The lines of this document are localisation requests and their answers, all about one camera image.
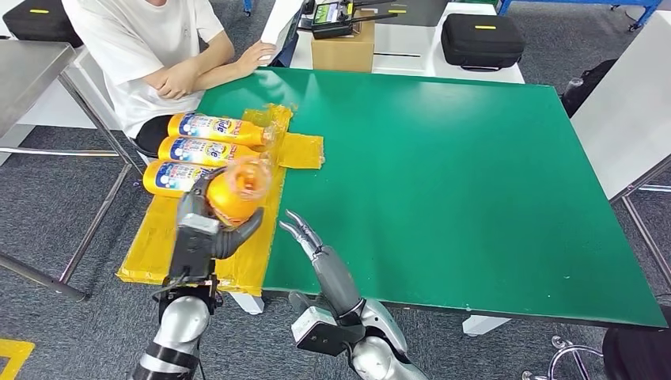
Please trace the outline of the person's right hand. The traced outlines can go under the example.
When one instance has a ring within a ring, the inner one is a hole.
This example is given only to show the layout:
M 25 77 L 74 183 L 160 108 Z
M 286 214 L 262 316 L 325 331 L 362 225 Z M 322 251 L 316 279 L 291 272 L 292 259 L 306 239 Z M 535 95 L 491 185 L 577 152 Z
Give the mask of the person's right hand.
M 274 44 L 257 41 L 249 47 L 235 62 L 238 74 L 241 77 L 250 75 L 257 67 L 267 65 L 276 52 Z

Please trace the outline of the person's left hand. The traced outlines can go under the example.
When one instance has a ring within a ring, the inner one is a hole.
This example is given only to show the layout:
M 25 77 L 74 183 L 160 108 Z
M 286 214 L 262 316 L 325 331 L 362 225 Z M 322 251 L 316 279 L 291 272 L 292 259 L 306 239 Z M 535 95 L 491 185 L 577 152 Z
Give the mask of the person's left hand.
M 193 90 L 199 75 L 199 64 L 195 59 L 188 59 L 159 70 L 155 88 L 160 97 L 178 99 Z

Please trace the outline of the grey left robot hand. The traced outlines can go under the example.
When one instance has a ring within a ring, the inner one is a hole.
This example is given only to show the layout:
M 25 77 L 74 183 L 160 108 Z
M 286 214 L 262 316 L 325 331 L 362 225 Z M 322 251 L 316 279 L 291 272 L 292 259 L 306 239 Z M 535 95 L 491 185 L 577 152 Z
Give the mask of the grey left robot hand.
M 233 225 L 225 220 L 222 207 L 215 204 L 215 197 L 223 192 L 214 187 L 214 182 L 225 184 L 228 172 L 225 166 L 204 175 L 181 196 L 176 213 L 173 260 L 193 265 L 199 261 L 226 259 L 259 229 L 263 207 L 254 206 L 242 222 Z

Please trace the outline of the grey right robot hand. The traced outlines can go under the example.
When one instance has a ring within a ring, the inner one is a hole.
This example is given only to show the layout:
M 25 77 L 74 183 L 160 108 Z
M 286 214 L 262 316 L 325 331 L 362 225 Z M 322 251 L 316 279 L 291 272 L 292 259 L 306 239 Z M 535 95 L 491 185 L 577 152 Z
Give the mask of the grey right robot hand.
M 339 254 L 298 213 L 286 210 L 286 216 L 291 222 L 280 221 L 279 226 L 302 247 L 317 276 L 321 294 L 336 316 L 356 314 L 363 303 L 362 296 Z

